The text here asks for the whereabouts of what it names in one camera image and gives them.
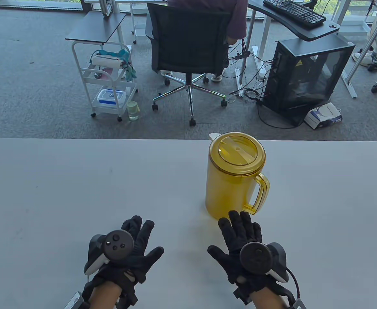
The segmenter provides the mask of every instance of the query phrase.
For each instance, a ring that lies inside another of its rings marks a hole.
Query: black glove
[[[242,211],[239,214],[230,211],[228,216],[231,223],[227,218],[218,220],[228,254],[216,246],[209,246],[207,251],[223,267],[228,281],[239,287],[234,293],[236,297],[247,304],[250,302],[250,293],[262,290],[270,280],[266,275],[252,274],[244,269],[240,262],[240,250],[245,244],[252,241],[262,242],[261,227],[258,223],[251,222],[248,212]]]
[[[88,282],[84,287],[84,292],[82,293],[84,300],[90,298],[94,287],[99,286],[105,281],[111,281],[122,289],[120,302],[117,305],[118,308],[126,309],[137,302],[138,299],[135,296],[134,286],[138,282],[143,283],[146,280],[147,272],[164,253],[163,247],[156,247],[144,256],[148,238],[154,228],[154,222],[147,220],[141,227],[142,222],[143,219],[135,215],[122,224],[121,229],[130,233],[134,239],[134,249],[129,256],[121,261],[109,262],[99,269],[93,280]]]

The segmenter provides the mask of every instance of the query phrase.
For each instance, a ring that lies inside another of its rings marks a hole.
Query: floor
[[[210,132],[243,131],[261,140],[377,140],[377,94],[370,92],[377,73],[363,67],[352,79],[357,99],[352,99],[343,83],[338,82],[331,101],[341,108],[343,121],[330,128],[314,131],[306,124],[295,129],[270,128],[259,120],[256,105],[250,100],[237,98],[221,108],[217,97],[197,91],[193,93],[195,127],[188,124],[190,110],[184,91],[159,102],[159,111],[153,112],[152,98],[170,87],[151,70],[150,43],[145,37],[138,38],[132,53],[139,84],[134,100],[141,109],[140,119],[121,123],[114,115],[92,119],[71,43],[64,40],[82,16],[0,9],[0,138],[205,139]],[[122,27],[125,40],[131,42],[130,16]],[[261,29],[262,22],[257,22],[252,44],[259,42]],[[292,37],[283,26],[272,23],[265,59],[274,53],[275,40]],[[81,62],[86,63],[93,51],[94,47],[80,46]],[[250,60],[246,76],[250,78],[255,72]],[[233,66],[226,75],[234,76]],[[235,79],[210,82],[208,87],[228,94],[236,88]],[[281,124],[270,112],[264,111],[262,116]]]

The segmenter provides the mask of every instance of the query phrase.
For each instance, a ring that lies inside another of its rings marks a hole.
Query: plastic storage box
[[[119,108],[125,104],[125,92],[116,90]],[[115,98],[112,89],[102,89],[97,96],[97,100],[102,106],[115,107]]]

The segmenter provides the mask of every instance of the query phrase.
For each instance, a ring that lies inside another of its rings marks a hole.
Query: vr controller
[[[133,237],[122,229],[112,231],[107,235],[94,235],[88,246],[88,261],[85,263],[84,274],[92,275],[103,264],[124,259],[133,248]]]
[[[252,274],[270,275],[283,284],[288,282],[286,252],[279,243],[248,243],[240,251],[240,262]]]

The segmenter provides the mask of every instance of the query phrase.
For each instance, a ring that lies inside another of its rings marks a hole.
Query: computer case
[[[300,124],[309,110],[328,103],[353,49],[338,33],[278,41],[262,104]]]

